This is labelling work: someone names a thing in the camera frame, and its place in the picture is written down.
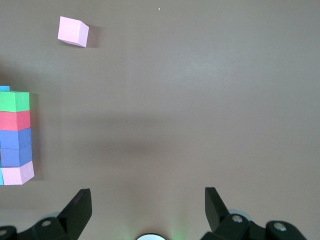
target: light pink block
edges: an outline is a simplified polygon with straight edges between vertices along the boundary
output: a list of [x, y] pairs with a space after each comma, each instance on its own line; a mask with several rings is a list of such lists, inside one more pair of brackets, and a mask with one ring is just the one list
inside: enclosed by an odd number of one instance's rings
[[67, 44], [87, 46], [89, 27], [82, 21], [61, 16], [58, 39]]
[[32, 161], [21, 167], [2, 167], [4, 185], [22, 185], [35, 176]]

